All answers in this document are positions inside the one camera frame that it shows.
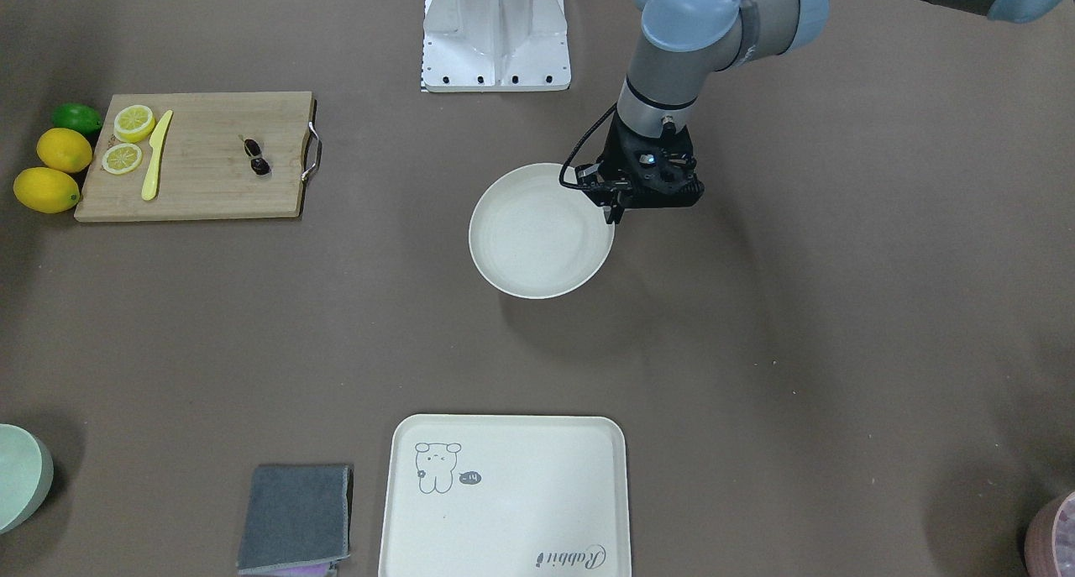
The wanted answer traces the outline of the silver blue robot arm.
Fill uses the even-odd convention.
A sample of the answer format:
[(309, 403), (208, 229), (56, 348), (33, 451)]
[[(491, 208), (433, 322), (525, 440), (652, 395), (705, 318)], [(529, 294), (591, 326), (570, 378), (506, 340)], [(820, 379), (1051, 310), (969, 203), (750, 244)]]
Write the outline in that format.
[[(615, 225), (629, 210), (689, 208), (704, 193), (687, 122), (711, 72), (802, 48), (819, 37), (831, 0), (633, 0), (641, 33), (594, 163), (579, 191)], [(1063, 0), (918, 0), (991, 21), (1036, 21)]]

